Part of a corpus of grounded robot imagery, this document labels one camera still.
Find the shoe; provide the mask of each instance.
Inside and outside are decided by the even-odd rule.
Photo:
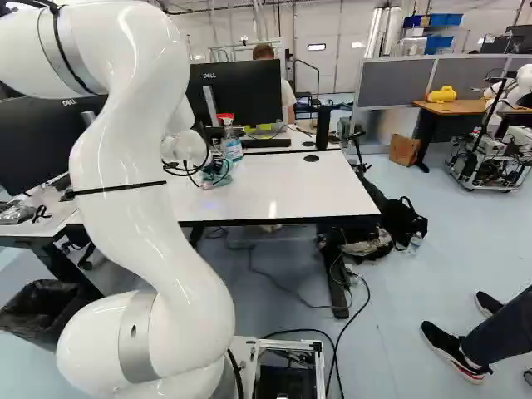
[[[502,303],[500,303],[496,299],[493,299],[490,295],[488,295],[487,293],[483,293],[482,291],[479,291],[475,294],[475,303],[476,307],[478,307],[480,312],[486,318],[490,318],[491,316],[499,312],[500,309],[504,306]]]
[[[467,381],[478,385],[484,381],[487,373],[492,373],[489,367],[472,368],[460,350],[460,339],[447,334],[431,322],[425,321],[421,324],[421,335],[425,338],[426,344],[448,361]]]

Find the backpack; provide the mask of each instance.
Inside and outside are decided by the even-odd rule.
[[[407,197],[389,199],[382,211],[382,227],[390,233],[396,244],[407,247],[417,232],[421,233],[421,237],[426,236],[428,219],[417,214]]]

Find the white t-shirt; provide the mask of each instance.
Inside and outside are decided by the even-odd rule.
[[[281,102],[283,106],[293,106],[296,103],[296,96],[293,94],[290,83],[283,78],[281,78]]]

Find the window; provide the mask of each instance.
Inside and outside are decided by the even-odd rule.
[[[309,44],[307,50],[310,52],[322,52],[325,50],[325,43]]]

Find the white desk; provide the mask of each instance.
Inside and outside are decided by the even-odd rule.
[[[319,161],[307,162],[307,155]],[[233,177],[212,190],[169,179],[180,224],[303,224],[380,214],[341,151],[245,156]]]
[[[244,150],[245,155],[266,155],[266,154],[289,154],[293,152],[316,152],[318,149],[315,146],[308,147],[303,145],[305,141],[316,141],[316,135],[305,135],[301,131],[294,130],[295,125],[290,125],[292,129],[285,128],[286,131],[275,136],[276,139],[290,139],[292,141],[289,147],[269,147],[269,148],[248,148]],[[242,140],[252,140],[246,136]],[[328,143],[326,151],[340,151],[342,147],[340,144]]]
[[[47,207],[47,214],[52,216],[50,219],[39,219],[35,224],[27,220],[22,224],[0,226],[0,245],[30,249],[58,280],[79,283],[89,298],[102,298],[86,275],[54,244],[65,235],[67,220],[76,213],[74,202],[50,204]]]

